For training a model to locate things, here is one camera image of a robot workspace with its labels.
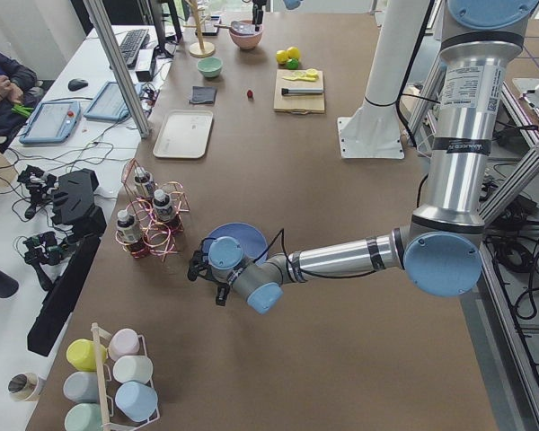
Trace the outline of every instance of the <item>blue plate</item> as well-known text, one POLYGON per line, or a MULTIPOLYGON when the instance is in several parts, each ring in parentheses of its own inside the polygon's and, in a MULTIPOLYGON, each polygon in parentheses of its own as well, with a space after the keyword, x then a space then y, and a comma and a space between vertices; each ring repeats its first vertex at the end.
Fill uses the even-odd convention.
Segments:
MULTIPOLYGON (((268 247, 268 242, 263 234, 255 227, 246 223, 222 224, 208 234, 208 238, 219 238, 220 236, 234 237, 242 245, 243 252, 253 259, 260 256, 266 250, 266 247, 268 247)), ((203 251, 205 253, 209 251, 212 241, 204 241, 203 251)), ((257 263, 265 262, 267 257, 268 253, 265 252, 257 263)))

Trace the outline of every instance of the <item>green bowl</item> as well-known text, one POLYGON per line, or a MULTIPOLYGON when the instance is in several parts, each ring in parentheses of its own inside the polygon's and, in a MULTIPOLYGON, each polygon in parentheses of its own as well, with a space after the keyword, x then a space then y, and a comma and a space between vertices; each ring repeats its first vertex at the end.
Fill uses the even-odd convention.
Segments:
POLYGON ((198 62, 198 70, 205 78, 215 78, 222 72, 224 63, 217 57, 202 58, 198 62))

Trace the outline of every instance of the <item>pink bowl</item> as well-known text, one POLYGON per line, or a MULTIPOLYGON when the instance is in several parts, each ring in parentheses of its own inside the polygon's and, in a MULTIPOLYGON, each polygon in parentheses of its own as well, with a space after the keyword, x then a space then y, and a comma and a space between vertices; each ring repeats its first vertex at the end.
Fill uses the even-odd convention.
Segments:
POLYGON ((247 36, 244 36, 242 34, 237 34, 233 30, 230 30, 230 38, 232 38, 232 41, 234 44, 236 44, 240 49, 254 49, 258 46, 258 43, 260 43, 261 35, 263 34, 263 24, 260 25, 260 30, 256 31, 254 34, 250 34, 247 36))

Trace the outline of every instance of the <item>person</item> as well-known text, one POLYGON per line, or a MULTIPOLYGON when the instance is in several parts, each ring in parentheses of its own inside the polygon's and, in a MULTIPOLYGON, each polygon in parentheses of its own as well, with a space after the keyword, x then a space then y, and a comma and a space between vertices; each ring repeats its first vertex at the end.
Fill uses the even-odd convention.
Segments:
POLYGON ((36 83, 32 70, 0 53, 0 136, 6 136, 0 151, 5 151, 26 122, 24 116, 12 111, 14 104, 38 105, 43 91, 35 88, 36 83))

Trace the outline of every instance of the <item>wooden base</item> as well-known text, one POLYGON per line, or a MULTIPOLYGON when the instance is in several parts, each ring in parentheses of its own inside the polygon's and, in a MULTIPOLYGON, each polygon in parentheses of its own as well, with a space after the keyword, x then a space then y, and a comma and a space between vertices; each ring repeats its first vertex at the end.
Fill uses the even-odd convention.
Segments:
POLYGON ((216 46, 210 42, 204 42, 204 48, 199 46, 199 43, 190 45, 190 54, 197 58, 209 57, 216 52, 216 46))

